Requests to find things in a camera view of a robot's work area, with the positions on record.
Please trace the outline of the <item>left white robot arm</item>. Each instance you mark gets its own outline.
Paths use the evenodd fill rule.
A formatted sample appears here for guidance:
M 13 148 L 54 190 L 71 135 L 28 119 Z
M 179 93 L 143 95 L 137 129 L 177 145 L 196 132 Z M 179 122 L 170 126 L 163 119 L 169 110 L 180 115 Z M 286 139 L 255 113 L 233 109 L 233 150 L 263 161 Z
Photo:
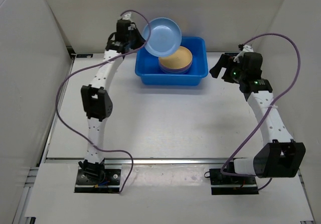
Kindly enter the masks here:
M 108 94 L 111 81 L 124 60 L 122 54 L 141 47 L 143 43 L 144 39 L 132 20 L 118 20 L 116 32 L 109 36 L 104 51 L 103 60 L 107 63 L 100 66 L 93 80 L 81 88 L 89 142 L 85 158 L 79 166 L 93 183 L 99 184 L 105 179 L 104 161 L 99 150 L 103 148 L 106 121 L 113 110 Z

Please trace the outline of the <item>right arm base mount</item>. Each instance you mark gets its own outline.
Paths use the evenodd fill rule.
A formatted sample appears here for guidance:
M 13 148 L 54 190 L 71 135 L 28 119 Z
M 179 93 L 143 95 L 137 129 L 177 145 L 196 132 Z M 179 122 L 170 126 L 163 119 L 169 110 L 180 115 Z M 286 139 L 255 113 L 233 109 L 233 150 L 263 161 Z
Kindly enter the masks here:
M 204 177 L 210 180 L 212 195 L 256 195 L 259 194 L 254 177 L 227 176 L 220 169 L 209 169 Z

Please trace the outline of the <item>yellow plate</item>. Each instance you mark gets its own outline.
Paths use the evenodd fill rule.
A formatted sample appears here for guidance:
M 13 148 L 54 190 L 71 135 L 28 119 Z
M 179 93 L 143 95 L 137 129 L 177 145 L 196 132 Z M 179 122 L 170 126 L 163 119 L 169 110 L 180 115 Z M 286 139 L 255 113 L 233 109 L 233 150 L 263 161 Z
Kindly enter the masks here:
M 160 64 L 169 68 L 182 68 L 192 62 L 193 56 L 189 49 L 180 46 L 174 54 L 167 57 L 160 57 L 158 60 Z

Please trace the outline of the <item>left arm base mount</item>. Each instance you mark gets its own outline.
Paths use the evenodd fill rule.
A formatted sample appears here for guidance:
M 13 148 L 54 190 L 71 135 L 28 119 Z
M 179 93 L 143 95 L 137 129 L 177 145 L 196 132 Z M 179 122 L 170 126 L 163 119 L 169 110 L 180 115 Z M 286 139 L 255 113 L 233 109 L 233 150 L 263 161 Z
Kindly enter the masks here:
M 89 163 L 87 160 L 78 162 L 75 181 L 75 193 L 119 193 L 121 168 L 107 168 L 104 161 Z

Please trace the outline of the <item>purple plate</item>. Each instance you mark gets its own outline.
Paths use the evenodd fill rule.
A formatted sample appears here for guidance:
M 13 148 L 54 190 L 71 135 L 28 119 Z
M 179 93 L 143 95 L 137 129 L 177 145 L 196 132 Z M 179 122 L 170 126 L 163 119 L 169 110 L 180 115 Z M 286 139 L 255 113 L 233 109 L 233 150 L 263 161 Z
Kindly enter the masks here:
M 184 70 L 184 71 L 178 71 L 178 72 L 172 72 L 172 71 L 163 71 L 161 69 L 160 73 L 159 74 L 174 74 L 174 75 L 182 75 L 182 74 L 186 74 L 188 73 L 189 70 Z

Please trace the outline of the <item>pink plate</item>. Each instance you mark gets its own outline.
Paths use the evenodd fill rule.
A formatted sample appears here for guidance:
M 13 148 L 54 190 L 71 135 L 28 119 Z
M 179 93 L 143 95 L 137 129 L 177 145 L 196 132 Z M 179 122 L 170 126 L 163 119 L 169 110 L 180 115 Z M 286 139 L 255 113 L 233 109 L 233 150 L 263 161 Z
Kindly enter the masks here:
M 184 70 L 189 70 L 190 67 L 191 67 L 192 64 L 189 64 L 185 67 L 182 67 L 182 68 L 169 68 L 169 67 L 166 67 L 162 64 L 159 64 L 159 67 L 160 69 L 162 69 L 163 71 L 172 71 L 172 72 L 178 72 L 178 71 L 184 71 Z

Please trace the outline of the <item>blue plate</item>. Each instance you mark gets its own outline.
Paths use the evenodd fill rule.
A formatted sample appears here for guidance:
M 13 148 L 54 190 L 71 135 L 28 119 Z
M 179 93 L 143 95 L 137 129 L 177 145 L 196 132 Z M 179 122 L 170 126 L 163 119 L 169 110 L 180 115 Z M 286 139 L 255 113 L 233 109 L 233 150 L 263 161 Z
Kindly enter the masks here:
M 142 31 L 146 51 L 155 57 L 174 54 L 181 45 L 182 33 L 177 23 L 168 18 L 153 19 Z

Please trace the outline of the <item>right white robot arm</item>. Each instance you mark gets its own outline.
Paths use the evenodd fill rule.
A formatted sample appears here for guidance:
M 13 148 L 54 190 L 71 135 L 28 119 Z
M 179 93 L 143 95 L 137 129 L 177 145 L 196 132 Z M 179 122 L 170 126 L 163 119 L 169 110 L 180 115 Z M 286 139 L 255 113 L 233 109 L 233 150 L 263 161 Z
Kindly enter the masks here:
M 304 144 L 294 140 L 280 117 L 273 89 L 269 81 L 261 77 L 262 62 L 262 55 L 255 52 L 244 53 L 240 60 L 222 54 L 210 69 L 211 76 L 217 78 L 225 68 L 222 79 L 239 85 L 255 114 L 259 124 L 256 130 L 261 132 L 263 139 L 263 148 L 254 157 L 234 157 L 223 166 L 222 173 L 233 184 L 243 176 L 292 178 L 297 174 L 306 152 Z

